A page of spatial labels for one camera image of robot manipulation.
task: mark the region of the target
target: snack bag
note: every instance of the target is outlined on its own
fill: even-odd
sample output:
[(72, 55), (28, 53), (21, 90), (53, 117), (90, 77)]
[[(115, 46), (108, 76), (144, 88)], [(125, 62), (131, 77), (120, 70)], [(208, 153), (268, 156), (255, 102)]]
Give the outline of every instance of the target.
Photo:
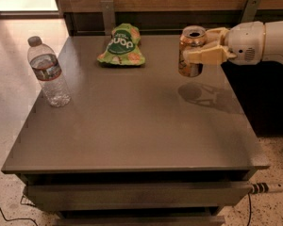
[(106, 51), (98, 56), (101, 63), (113, 65), (140, 66), (145, 62), (138, 43), (139, 29), (131, 24), (121, 24), (112, 30), (112, 39)]

